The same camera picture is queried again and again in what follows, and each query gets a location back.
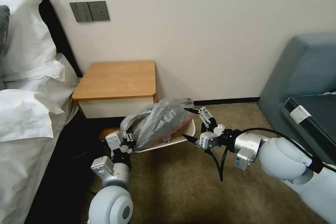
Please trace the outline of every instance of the nightstand drawer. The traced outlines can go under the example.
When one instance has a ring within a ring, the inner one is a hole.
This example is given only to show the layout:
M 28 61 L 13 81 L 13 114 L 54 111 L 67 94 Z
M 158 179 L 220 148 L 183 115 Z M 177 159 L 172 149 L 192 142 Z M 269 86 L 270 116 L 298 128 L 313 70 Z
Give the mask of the nightstand drawer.
M 124 117 L 154 103 L 153 97 L 80 100 L 78 102 L 86 118 Z

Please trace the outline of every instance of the wooden nightstand top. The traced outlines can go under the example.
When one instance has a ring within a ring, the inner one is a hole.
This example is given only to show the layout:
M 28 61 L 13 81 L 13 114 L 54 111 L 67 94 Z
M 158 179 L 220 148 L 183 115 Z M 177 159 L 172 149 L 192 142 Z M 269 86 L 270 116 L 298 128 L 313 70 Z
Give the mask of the wooden nightstand top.
M 72 95 L 74 100 L 152 97 L 155 88 L 154 61 L 91 63 Z

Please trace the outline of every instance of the gray switch panel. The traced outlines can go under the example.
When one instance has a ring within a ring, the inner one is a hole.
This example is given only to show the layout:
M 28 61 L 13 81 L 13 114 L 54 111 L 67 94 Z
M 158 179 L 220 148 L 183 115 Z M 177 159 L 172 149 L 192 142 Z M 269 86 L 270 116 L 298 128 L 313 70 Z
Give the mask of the gray switch panel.
M 88 2 L 93 21 L 110 20 L 105 1 Z
M 70 3 L 70 7 L 77 22 L 92 22 L 90 8 L 87 2 Z

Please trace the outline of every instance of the black cable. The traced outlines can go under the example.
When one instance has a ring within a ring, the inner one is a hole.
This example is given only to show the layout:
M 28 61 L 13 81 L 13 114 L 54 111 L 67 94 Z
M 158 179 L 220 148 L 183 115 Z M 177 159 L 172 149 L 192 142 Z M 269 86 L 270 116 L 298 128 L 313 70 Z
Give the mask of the black cable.
M 287 140 L 288 140 L 289 142 L 291 142 L 292 144 L 294 144 L 300 151 L 302 151 L 302 152 L 303 152 L 306 156 L 308 156 L 309 158 L 312 158 L 312 157 L 313 157 L 312 154 L 310 154 L 308 151 L 306 151 L 305 149 L 303 149 L 303 148 L 302 148 L 300 145 L 298 145 L 294 140 L 292 140 L 292 139 L 289 138 L 288 136 L 286 136 L 286 135 L 284 135 L 284 134 L 282 134 L 282 133 L 280 133 L 280 132 L 278 132 L 278 131 L 275 131 L 275 130 L 273 130 L 273 129 L 267 129 L 267 128 L 248 128 L 248 129 L 244 129 L 244 130 L 240 133 L 240 135 L 243 134 L 243 133 L 245 133 L 245 132 L 256 131 L 256 130 L 260 130 L 260 131 L 268 131 L 268 132 L 271 132 L 271 133 L 275 133 L 275 134 L 277 134 L 277 135 L 279 135 L 279 136 L 281 136 L 281 137 L 287 139 Z M 329 165 L 327 165 L 327 164 L 325 164 L 325 163 L 323 163 L 323 162 L 322 162 L 322 164 L 323 164 L 323 167 L 325 167 L 325 168 L 327 168 L 327 169 L 329 169 L 329 170 L 331 170 L 331 171 L 333 171 L 333 172 L 336 173 L 336 169 L 330 167 Z
M 226 159 L 226 155 L 228 153 L 228 150 L 229 150 L 229 148 L 226 147 L 225 150 L 224 150 L 224 152 L 223 152 L 222 161 L 221 161 L 221 164 L 220 164 L 220 170 L 221 170 L 220 173 L 222 175 L 222 179 L 224 178 L 224 163 L 225 163 L 225 159 Z
M 92 194 L 92 195 L 96 195 L 97 193 L 95 193 L 95 192 L 93 192 L 93 191 L 90 191 L 90 190 L 85 190 L 87 193 L 90 193 L 90 194 Z
M 215 155 L 212 153 L 212 151 L 210 149 L 204 151 L 206 154 L 209 154 L 210 156 L 212 156 L 212 158 L 214 159 L 215 163 L 216 163 L 216 167 L 218 170 L 218 174 L 219 174 L 219 179 L 222 182 L 223 181 L 223 173 L 221 172 L 221 168 L 219 166 L 219 163 L 217 161 L 217 158 L 215 157 Z

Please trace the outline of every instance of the black headboard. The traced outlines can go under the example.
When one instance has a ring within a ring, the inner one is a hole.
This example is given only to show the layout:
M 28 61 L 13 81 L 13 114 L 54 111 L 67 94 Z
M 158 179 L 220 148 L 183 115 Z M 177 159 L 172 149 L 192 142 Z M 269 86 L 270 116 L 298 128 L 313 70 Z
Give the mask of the black headboard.
M 42 0 L 38 9 L 42 20 L 48 26 L 57 52 L 62 53 L 66 57 L 66 59 L 75 70 L 77 77 L 83 77 L 75 60 L 74 54 L 72 53 L 62 25 L 56 15 L 53 6 L 51 5 L 51 2 L 49 0 Z

